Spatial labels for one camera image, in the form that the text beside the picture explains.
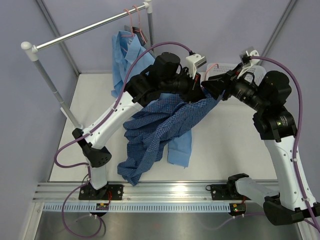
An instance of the black bracket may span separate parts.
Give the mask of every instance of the black bracket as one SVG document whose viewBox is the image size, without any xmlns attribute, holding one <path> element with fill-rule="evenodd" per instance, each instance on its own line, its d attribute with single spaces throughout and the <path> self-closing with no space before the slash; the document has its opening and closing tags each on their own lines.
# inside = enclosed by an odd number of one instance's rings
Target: black bracket
<svg viewBox="0 0 320 240">
<path fill-rule="evenodd" d="M 80 188 L 79 200 L 105 200 L 109 201 L 111 193 L 112 201 L 121 201 L 124 193 L 124 186 L 122 184 L 107 184 L 106 186 L 96 190 L 89 183 Z"/>
</svg>

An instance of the vertical pole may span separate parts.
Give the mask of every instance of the vertical pole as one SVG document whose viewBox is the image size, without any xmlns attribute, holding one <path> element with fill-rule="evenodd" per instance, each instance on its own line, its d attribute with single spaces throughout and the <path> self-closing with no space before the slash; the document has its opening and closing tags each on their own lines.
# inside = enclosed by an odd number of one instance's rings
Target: vertical pole
<svg viewBox="0 0 320 240">
<path fill-rule="evenodd" d="M 46 84 L 49 86 L 51 89 L 53 95 L 55 98 L 58 100 L 60 103 L 61 107 L 63 108 L 65 114 L 67 117 L 70 119 L 72 124 L 74 125 L 75 128 L 82 128 L 82 125 L 79 124 L 73 113 L 71 112 L 70 108 L 67 106 L 65 103 L 64 99 L 60 95 L 59 91 L 57 90 L 56 86 L 52 82 L 51 78 L 49 77 L 48 73 L 46 72 L 45 68 L 41 64 L 41 62 L 38 59 L 38 56 L 36 55 L 35 51 L 33 51 L 33 46 L 30 42 L 24 41 L 21 43 L 21 48 L 25 51 L 29 59 L 34 63 L 40 74 L 42 75 L 43 79 L 45 80 Z"/>
<path fill-rule="evenodd" d="M 48 23 L 52 33 L 54 34 L 54 36 L 57 38 L 59 37 L 61 34 L 60 32 L 58 31 L 58 28 L 51 16 L 51 14 L 49 13 L 48 9 L 47 9 L 47 6 L 46 4 L 44 3 L 43 0 L 35 0 L 36 4 L 38 5 L 39 9 L 41 10 L 42 12 L 42 15 L 44 16 L 46 22 Z M 67 48 L 67 45 L 64 43 L 64 42 L 60 42 L 60 47 L 63 51 L 63 54 L 65 55 L 66 59 L 68 60 L 68 62 L 70 63 L 75 75 L 77 77 L 79 77 L 79 74 L 80 74 L 80 71 L 74 61 L 74 59 L 72 58 L 68 48 Z"/>
<path fill-rule="evenodd" d="M 154 36 L 154 22 L 152 18 L 152 0 L 145 0 L 148 3 L 148 7 L 146 8 L 146 12 L 148 15 L 148 25 L 149 25 L 149 35 L 150 35 L 150 46 L 152 47 L 155 42 Z"/>
<path fill-rule="evenodd" d="M 298 0 L 290 0 L 288 5 L 286 6 L 285 10 L 282 13 L 282 16 L 280 17 L 278 23 L 276 24 L 268 42 L 266 43 L 261 56 L 262 57 L 266 57 L 271 49 L 271 47 L 273 46 L 273 44 L 275 43 L 275 40 L 277 39 L 279 33 L 281 32 L 283 26 L 286 24 L 288 17 L 290 16 L 290 14 L 292 13 L 293 9 L 296 6 L 296 3 L 298 2 Z M 263 61 L 259 61 L 257 65 L 261 65 L 263 63 Z"/>
</svg>

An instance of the white table surface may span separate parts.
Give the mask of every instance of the white table surface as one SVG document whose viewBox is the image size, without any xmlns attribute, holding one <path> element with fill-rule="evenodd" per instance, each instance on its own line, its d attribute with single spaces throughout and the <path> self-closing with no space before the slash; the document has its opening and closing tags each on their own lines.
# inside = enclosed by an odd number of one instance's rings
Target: white table surface
<svg viewBox="0 0 320 240">
<path fill-rule="evenodd" d="M 71 111 L 84 126 L 93 123 L 114 101 L 112 74 L 81 74 L 72 99 Z M 264 142 L 253 125 L 254 111 L 235 98 L 221 101 L 192 129 L 192 154 L 189 167 L 167 162 L 167 147 L 161 161 L 142 174 L 140 181 L 223 181 L 229 176 L 246 173 L 255 180 L 275 180 L 276 173 Z M 67 119 L 60 147 L 74 140 L 74 127 Z M 106 164 L 109 181 L 123 181 L 117 165 L 127 159 L 125 129 L 118 129 L 106 143 L 112 159 Z M 63 165 L 85 162 L 78 144 L 64 149 L 58 156 Z M 51 182 L 82 181 L 84 166 L 53 166 Z"/>
</svg>

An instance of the shirt collar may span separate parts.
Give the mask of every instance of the shirt collar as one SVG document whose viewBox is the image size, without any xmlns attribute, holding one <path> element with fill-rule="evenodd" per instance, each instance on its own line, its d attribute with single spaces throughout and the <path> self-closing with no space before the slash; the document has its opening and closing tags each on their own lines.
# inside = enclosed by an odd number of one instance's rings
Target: shirt collar
<svg viewBox="0 0 320 240">
<path fill-rule="evenodd" d="M 128 51 L 128 43 L 133 39 L 133 37 L 126 37 L 128 35 L 131 35 L 131 32 L 119 31 L 118 34 L 114 35 L 114 59 L 117 63 L 120 63 L 126 56 L 126 54 L 123 53 L 122 48 Z"/>
<path fill-rule="evenodd" d="M 128 46 L 128 52 L 126 53 L 124 59 L 128 61 L 128 63 L 132 64 L 138 57 L 139 52 L 141 50 L 141 43 L 139 41 L 138 36 L 135 34 L 132 42 Z"/>
</svg>

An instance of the pink hanger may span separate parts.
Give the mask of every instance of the pink hanger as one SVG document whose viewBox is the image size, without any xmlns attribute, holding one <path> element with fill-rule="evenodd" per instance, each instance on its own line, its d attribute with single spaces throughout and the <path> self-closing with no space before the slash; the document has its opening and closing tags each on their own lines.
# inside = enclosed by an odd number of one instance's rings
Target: pink hanger
<svg viewBox="0 0 320 240">
<path fill-rule="evenodd" d="M 147 43 L 147 41 L 146 41 L 146 39 L 145 39 L 145 37 L 144 37 L 144 34 L 142 33 L 142 30 L 141 30 L 141 24 L 140 24 L 140 11 L 139 11 L 139 9 L 137 8 L 137 6 L 136 5 L 133 5 L 133 7 L 136 9 L 136 11 L 138 12 L 138 17 L 139 17 L 139 31 L 138 30 L 135 30 L 137 33 L 140 33 L 141 34 L 141 37 L 142 37 L 142 39 L 143 39 L 143 41 L 144 41 L 144 43 L 146 44 Z"/>
<path fill-rule="evenodd" d="M 131 13 L 130 13 L 129 10 L 126 9 L 126 8 L 124 9 L 124 11 L 126 11 L 126 12 L 129 14 L 129 16 L 130 16 L 131 35 L 122 35 L 122 37 L 126 37 L 126 38 L 134 37 L 135 35 L 134 35 L 134 27 L 133 27 L 133 24 L 132 24 L 132 16 L 131 16 Z"/>
</svg>

